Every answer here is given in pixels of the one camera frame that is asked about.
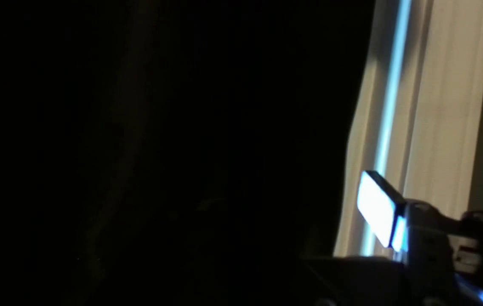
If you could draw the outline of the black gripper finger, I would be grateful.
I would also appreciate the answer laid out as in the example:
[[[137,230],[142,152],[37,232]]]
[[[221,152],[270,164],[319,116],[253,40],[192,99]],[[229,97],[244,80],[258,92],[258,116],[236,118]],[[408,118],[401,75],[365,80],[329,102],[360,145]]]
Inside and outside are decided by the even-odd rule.
[[[357,187],[357,211],[384,249],[399,252],[406,230],[404,199],[375,170],[363,170]]]

